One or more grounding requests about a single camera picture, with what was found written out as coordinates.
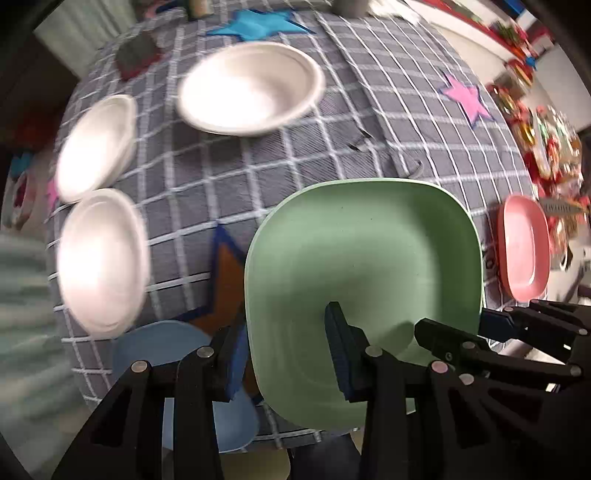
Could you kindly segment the pink square plate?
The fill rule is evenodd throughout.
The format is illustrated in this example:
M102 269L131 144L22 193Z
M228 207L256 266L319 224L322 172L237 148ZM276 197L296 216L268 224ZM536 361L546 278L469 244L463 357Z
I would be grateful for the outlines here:
M498 263L505 290L519 303L540 298L547 287L551 249L546 216L530 197L512 194L498 214Z

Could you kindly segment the green square plate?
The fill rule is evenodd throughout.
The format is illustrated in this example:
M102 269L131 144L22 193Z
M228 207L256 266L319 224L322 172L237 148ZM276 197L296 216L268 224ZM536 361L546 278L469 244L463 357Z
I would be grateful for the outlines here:
M334 301L370 343L417 365L432 358L415 340L418 321L476 333L481 244L465 207L426 182L356 179L305 188L266 216L245 264L250 354L263 399L303 428L365 421L332 367L324 317Z

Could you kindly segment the white paper bowl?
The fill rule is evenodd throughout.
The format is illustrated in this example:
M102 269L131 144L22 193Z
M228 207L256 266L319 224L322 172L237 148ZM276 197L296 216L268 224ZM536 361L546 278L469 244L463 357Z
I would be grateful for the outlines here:
M256 137L307 115L325 74L310 55L274 42L224 47L193 65L177 88L182 120L207 133Z
M87 110L61 148L55 171L60 200L80 201L104 188L128 166L135 148L137 102L126 94L106 97Z
M145 222L116 189L95 190L70 211L58 244L57 279L64 307L96 339L130 329L150 280Z

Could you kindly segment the pale green curtain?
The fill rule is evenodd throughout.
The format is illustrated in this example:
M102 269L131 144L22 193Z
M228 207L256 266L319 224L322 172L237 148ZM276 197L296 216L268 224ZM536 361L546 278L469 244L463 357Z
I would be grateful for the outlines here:
M49 479L87 420L58 334L38 239L1 234L1 434L27 473Z

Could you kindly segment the blue square plate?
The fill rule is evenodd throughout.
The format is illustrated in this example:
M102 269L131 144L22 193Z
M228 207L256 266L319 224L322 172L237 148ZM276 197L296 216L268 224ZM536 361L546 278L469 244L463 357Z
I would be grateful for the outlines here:
M214 335L176 320L140 327L113 347L113 373L145 364L163 397L162 446L211 445L221 454L245 449L259 418L242 387L249 342L239 317Z

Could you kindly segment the red festive decorations pile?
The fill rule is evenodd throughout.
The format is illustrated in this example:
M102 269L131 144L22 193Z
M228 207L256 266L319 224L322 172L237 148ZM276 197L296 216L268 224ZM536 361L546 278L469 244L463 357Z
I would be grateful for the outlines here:
M575 223L590 218L590 194L583 188L583 143L565 113L551 104L524 103L540 73L540 55L527 33L513 20L496 20L489 29L515 56L486 88L514 135L537 195L567 204L547 214L552 252L563 253L578 233Z

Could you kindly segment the pet food bowl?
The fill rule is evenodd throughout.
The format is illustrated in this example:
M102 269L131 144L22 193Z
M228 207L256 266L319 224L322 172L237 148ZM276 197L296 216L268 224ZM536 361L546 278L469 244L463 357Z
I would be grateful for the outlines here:
M10 178L2 205L2 226L20 231L32 214L36 197L37 182L32 173L24 171L16 180Z

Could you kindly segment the grey checked tablecloth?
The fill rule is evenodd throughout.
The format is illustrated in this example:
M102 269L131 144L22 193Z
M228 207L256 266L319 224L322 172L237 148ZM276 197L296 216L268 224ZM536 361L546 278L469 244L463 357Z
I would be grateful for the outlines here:
M202 133L175 109L176 88L205 55L228 46L214 35L240 1L216 1L211 16L187 22L175 9L134 26L147 31L161 59L133 80L115 66L117 43L91 59L58 131L64 142L98 101L115 94L137 104L131 160L115 179L142 213L151 279L140 324L211 310L211 255L217 226L249 248L270 208L318 182L416 174L447 189L472 217L484 257L484 303L511 299L497 276L493 227L499 203L530 194L531 181L500 114L470 126L459 105L440 94L448 77L476 84L454 47L426 23L342 20L324 1L256 1L259 11L293 11L303 34L279 41L314 58L325 73L320 104L290 126L257 138Z

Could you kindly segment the red phone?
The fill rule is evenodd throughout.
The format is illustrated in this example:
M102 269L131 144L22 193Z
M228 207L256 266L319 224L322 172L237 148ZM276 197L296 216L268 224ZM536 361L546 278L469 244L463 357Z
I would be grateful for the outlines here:
M161 59L161 50L153 37L145 31L124 42L115 54L115 66L126 82L147 70Z

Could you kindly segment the green lidded jar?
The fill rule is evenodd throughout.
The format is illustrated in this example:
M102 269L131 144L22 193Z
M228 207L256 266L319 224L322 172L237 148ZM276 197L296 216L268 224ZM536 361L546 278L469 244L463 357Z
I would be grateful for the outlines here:
M202 19L213 14L211 0L182 0L189 21Z

